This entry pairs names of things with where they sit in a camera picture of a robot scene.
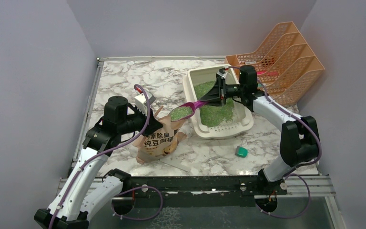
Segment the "magenta plastic litter scoop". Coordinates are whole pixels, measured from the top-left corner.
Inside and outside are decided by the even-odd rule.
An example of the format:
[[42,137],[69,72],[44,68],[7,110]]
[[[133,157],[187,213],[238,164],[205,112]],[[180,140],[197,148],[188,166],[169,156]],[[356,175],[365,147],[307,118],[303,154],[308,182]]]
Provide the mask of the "magenta plastic litter scoop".
[[198,108],[200,108],[206,104],[207,104],[207,102],[202,102],[202,101],[187,102],[177,108],[174,108],[169,113],[171,122],[177,122],[177,121],[185,120],[185,119],[192,117]]

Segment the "orange cat litter bag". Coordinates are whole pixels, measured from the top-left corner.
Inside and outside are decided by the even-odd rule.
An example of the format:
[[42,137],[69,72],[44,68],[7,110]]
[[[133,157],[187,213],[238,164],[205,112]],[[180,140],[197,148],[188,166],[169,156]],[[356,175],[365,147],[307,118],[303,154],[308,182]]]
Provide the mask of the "orange cat litter bag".
[[154,117],[163,127],[149,136],[139,136],[132,143],[138,149],[136,161],[139,164],[150,163],[173,153],[178,144],[186,138],[186,134],[180,131],[186,120],[172,122],[169,115],[158,118],[157,115],[162,109],[163,106],[154,113]]

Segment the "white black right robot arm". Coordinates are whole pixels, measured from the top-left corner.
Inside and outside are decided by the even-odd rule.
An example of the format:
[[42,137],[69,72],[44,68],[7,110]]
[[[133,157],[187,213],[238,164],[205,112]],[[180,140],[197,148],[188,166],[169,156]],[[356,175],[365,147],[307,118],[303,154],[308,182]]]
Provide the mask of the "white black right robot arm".
[[300,116],[278,104],[268,95],[254,66],[238,67],[238,84],[226,82],[228,69],[226,66],[218,70],[214,85],[199,101],[208,106],[224,106],[227,99],[239,98],[244,107],[264,117],[280,131],[279,157],[257,175],[256,189],[268,194],[278,181],[296,169],[319,161],[322,147],[317,122],[311,116]]

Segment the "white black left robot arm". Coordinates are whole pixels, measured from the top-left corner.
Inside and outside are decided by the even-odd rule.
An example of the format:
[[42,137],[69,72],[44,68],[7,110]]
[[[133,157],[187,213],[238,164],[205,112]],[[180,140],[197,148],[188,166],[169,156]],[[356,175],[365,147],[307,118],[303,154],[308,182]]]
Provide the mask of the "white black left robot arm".
[[122,96],[108,99],[103,116],[86,133],[65,185],[47,208],[38,209],[34,215],[43,229],[86,229],[111,197],[130,192],[130,182],[115,175],[106,178],[93,192],[88,191],[114,150],[162,128],[153,116],[150,96],[141,93],[134,100],[135,105]]

